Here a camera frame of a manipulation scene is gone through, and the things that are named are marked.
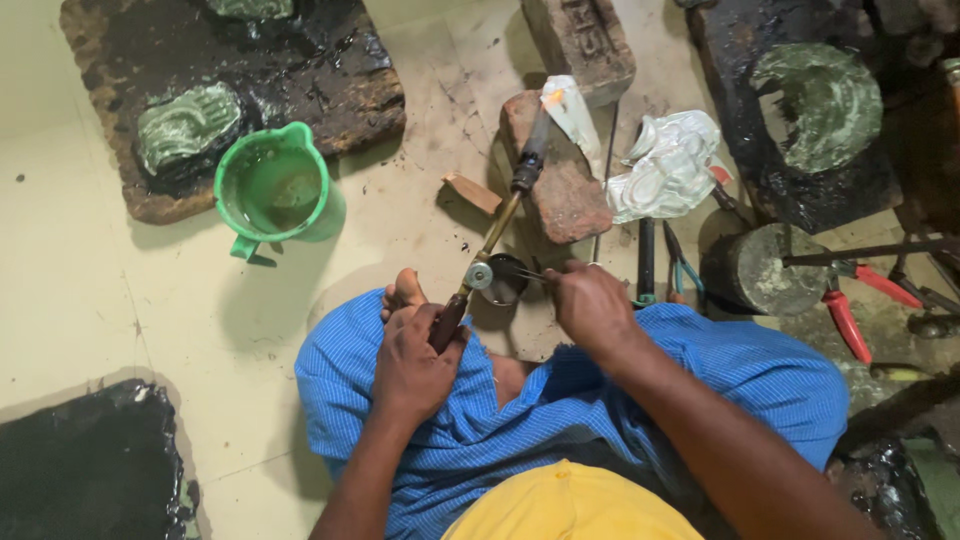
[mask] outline yellow cloth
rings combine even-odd
[[[566,459],[505,480],[443,540],[703,540],[672,506],[606,469]]]

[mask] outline stained floor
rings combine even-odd
[[[671,0],[614,0],[638,72],[616,116],[613,157],[633,145],[643,114],[688,109],[713,114],[683,13]],[[330,489],[306,449],[293,362],[308,330],[344,300],[420,271],[428,296],[445,300],[490,222],[441,188],[459,170],[502,189],[509,163],[494,144],[500,106],[543,80],[543,66],[516,0],[368,0],[407,100],[402,139],[331,163],[348,202],[336,241],[287,242],[277,269],[230,258],[233,233],[209,211],[178,224],[132,221],[116,163],[89,105],[58,25],[58,0],[18,2],[0,22],[8,51],[0,104],[0,421],[130,377],[167,386],[179,414],[186,475],[201,486],[207,539],[303,538]],[[608,133],[613,108],[595,113]],[[721,158],[732,166],[725,152]],[[23,175],[22,182],[17,178]],[[731,193],[746,200],[734,185]],[[734,220],[712,200],[675,220],[691,263]],[[819,239],[830,249],[899,241],[892,211]],[[503,248],[540,253],[510,230]],[[469,251],[462,251],[466,242]],[[666,282],[658,234],[657,278]],[[569,253],[591,258],[594,242]],[[636,224],[599,240],[597,258],[636,280]],[[560,258],[563,254],[546,254]],[[891,261],[878,264],[889,269]],[[915,282],[949,291],[922,256]],[[878,359],[951,364],[949,352],[917,344],[904,310],[860,283],[844,282]],[[516,313],[476,307],[489,346],[525,359],[564,340],[549,304],[534,291]],[[864,368],[837,341],[822,306],[783,328],[837,360],[854,383]],[[868,403],[882,398],[854,386]]]

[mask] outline red brick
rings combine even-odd
[[[522,92],[503,105],[500,131],[511,162],[516,163],[539,107],[536,90]],[[603,186],[590,176],[580,148],[555,123],[549,140],[543,172],[525,207],[540,218],[544,235],[554,244],[570,244],[609,231],[613,213]]]

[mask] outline engraved brick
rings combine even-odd
[[[551,75],[573,75],[592,108],[620,99],[634,81],[636,61],[610,0],[522,0],[522,6]]]

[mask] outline small metal bowl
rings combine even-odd
[[[493,270],[493,283],[480,291],[480,295],[494,306],[513,306],[527,289],[529,280],[517,270],[528,270],[522,260],[506,253],[491,255],[487,264]]]

